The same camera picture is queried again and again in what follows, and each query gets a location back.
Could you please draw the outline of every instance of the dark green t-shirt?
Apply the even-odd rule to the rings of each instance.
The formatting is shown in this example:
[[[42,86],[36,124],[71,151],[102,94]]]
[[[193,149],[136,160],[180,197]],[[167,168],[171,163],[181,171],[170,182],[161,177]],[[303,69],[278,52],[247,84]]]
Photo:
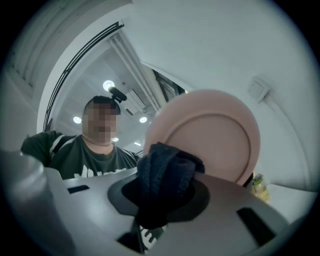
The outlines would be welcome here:
[[[24,140],[21,151],[45,167],[57,169],[64,180],[101,176],[137,166],[136,154],[117,146],[108,155],[97,154],[88,148],[81,135],[69,140],[52,158],[51,151],[60,137],[62,133],[56,131],[38,133]]]

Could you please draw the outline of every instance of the black slot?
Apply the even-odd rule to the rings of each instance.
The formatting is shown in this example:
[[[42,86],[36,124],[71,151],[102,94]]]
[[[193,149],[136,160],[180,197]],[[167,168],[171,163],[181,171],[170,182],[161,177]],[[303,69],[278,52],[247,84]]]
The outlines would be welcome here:
[[[70,194],[73,194],[73,193],[88,190],[88,189],[89,187],[87,185],[81,185],[81,186],[70,187],[68,188],[68,191]]]
[[[236,213],[259,246],[263,246],[275,237],[275,234],[251,208],[245,207],[237,210]]]

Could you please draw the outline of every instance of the cable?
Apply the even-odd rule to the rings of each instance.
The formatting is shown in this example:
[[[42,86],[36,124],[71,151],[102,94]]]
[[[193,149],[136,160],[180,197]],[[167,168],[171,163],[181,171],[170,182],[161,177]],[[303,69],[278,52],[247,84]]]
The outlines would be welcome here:
[[[311,190],[311,181],[310,181],[310,173],[308,162],[306,158],[306,154],[304,148],[301,144],[301,141],[298,137],[298,134],[292,125],[288,116],[284,113],[284,111],[280,108],[280,106],[274,101],[274,99],[268,93],[266,97],[263,99],[263,102],[275,113],[275,115],[279,118],[281,123],[287,129],[290,138],[294,144],[294,148],[298,153],[299,162],[301,163],[302,173],[304,177],[305,187],[308,191]]]

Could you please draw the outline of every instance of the navy cloth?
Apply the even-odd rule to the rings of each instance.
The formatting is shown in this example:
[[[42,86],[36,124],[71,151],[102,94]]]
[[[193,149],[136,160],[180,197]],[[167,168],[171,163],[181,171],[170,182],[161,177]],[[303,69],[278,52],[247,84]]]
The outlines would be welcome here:
[[[184,201],[195,172],[205,173],[198,157],[160,142],[151,145],[137,163],[139,224],[146,229],[166,225],[168,212]]]

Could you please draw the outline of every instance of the yellow bottle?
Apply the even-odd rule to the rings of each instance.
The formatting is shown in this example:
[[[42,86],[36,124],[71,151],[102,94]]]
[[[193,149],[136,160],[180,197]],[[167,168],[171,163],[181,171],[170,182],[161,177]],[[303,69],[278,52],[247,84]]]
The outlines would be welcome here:
[[[252,183],[252,194],[267,203],[270,199],[270,195],[265,185],[263,175],[254,173]]]

